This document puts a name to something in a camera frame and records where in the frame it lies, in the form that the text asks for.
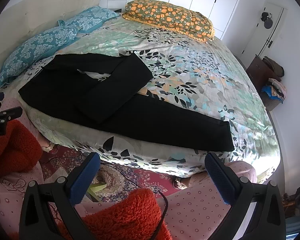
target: pillowcase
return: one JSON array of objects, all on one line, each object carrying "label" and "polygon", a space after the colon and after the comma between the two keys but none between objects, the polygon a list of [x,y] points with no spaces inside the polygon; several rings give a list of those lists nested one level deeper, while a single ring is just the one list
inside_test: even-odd
[{"label": "pillowcase", "polygon": [[104,22],[116,18],[120,14],[100,6],[84,10],[67,21],[58,20],[59,26],[75,25],[80,33],[91,33],[100,28]]},{"label": "pillowcase", "polygon": [[0,87],[11,83],[33,63],[75,42],[77,33],[76,26],[54,27],[22,43],[3,63]]},{"label": "pillowcase", "polygon": [[185,34],[198,41],[213,41],[212,22],[202,14],[156,0],[134,0],[126,5],[122,15],[127,20]]}]

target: slipper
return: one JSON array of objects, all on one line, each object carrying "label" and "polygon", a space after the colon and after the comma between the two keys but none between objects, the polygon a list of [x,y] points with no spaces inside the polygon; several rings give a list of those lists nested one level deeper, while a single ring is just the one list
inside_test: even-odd
[{"label": "slipper", "polygon": [[175,177],[175,179],[173,179],[172,181],[172,185],[174,188],[177,188],[177,189],[185,189],[187,188],[185,185],[183,185],[181,182],[181,178],[180,177]]}]

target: blue gripper pad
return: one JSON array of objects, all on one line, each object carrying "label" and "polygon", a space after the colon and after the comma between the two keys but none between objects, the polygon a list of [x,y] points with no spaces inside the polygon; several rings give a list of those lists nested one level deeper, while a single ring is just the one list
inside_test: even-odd
[{"label": "blue gripper pad", "polygon": [[69,192],[69,201],[72,206],[81,203],[99,168],[99,154],[90,153],[84,162],[69,174],[66,190]]},{"label": "blue gripper pad", "polygon": [[213,155],[209,153],[205,157],[204,165],[225,204],[233,205],[239,192],[236,190],[235,185],[233,182],[231,182],[230,178],[226,174],[226,171],[224,170],[228,169],[229,167],[224,166],[224,164],[220,160],[218,162],[218,160],[216,160]]}]

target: beige headboard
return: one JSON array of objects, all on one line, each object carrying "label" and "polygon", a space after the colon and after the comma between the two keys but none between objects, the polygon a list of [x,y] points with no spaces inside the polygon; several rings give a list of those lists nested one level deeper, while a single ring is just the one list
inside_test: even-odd
[{"label": "beige headboard", "polygon": [[23,0],[0,15],[0,69],[7,57],[32,36],[57,26],[100,0]]}]

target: leaf pattern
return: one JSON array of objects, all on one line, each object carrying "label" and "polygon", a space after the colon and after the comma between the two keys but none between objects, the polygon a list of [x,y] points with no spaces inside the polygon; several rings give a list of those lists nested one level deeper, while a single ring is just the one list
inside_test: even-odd
[{"label": "leaf pattern", "polygon": [[[262,101],[243,68],[218,39],[202,44],[180,33],[150,28],[120,17],[107,21],[58,53],[88,52],[111,56],[135,53],[154,76],[139,94],[229,121],[236,149],[217,155],[225,163],[244,160],[254,165],[255,160],[258,161],[259,183],[277,168],[280,162],[278,142]],[[52,58],[31,66],[3,91],[18,99],[18,90]],[[104,75],[94,77],[106,78]],[[55,119],[29,106],[23,107],[33,124],[50,141],[82,152],[98,152],[102,160],[179,177],[189,177],[204,170],[206,151],[137,141]],[[169,114],[162,113],[162,118],[153,122],[157,123],[158,129],[164,129],[167,118]]]}]

